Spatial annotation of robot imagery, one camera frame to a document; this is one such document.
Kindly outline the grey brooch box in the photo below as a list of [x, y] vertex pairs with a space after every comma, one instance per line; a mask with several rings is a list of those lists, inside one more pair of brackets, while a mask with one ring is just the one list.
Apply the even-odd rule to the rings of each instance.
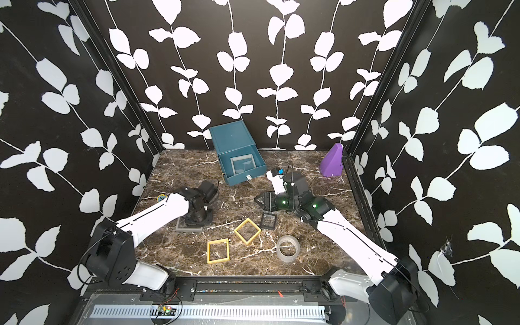
[[175, 227], [176, 232], [195, 232], [200, 233], [204, 230], [203, 226], [191, 226], [188, 225], [184, 218], [177, 219], [177, 224]]
[[230, 159], [234, 175], [245, 173], [249, 170], [255, 169], [256, 163], [252, 154], [245, 154]]

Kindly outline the small black brooch box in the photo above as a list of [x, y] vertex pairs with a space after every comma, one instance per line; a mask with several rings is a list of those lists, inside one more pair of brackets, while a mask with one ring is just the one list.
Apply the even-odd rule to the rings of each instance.
[[275, 230], [277, 225], [277, 215], [263, 212], [259, 227], [263, 230]]

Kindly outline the teal top drawer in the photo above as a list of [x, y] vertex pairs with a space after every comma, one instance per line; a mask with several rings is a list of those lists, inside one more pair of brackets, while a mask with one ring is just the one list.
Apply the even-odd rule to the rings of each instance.
[[267, 166], [255, 145], [218, 154], [224, 180], [229, 186], [265, 175]]

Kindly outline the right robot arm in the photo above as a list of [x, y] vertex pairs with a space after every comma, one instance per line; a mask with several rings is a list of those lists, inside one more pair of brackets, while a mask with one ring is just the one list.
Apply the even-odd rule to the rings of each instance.
[[322, 295], [363, 301], [385, 322], [397, 324], [419, 297], [417, 265], [409, 258], [397, 258], [352, 226], [333, 203], [313, 194], [301, 173], [274, 168], [266, 177], [273, 189], [255, 197], [264, 214], [288, 211], [298, 216], [330, 238], [365, 273], [331, 269], [322, 277]]

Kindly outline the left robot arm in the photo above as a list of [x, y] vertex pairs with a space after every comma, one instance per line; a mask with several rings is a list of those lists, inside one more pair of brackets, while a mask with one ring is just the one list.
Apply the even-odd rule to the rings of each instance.
[[166, 268], [136, 258], [135, 249], [168, 223], [183, 219], [189, 226], [206, 226], [213, 221], [210, 203], [218, 186], [203, 181], [197, 188], [181, 187], [159, 203], [131, 217], [113, 222], [105, 219], [93, 231], [89, 248], [79, 264], [110, 287], [131, 284], [170, 295], [176, 276]]

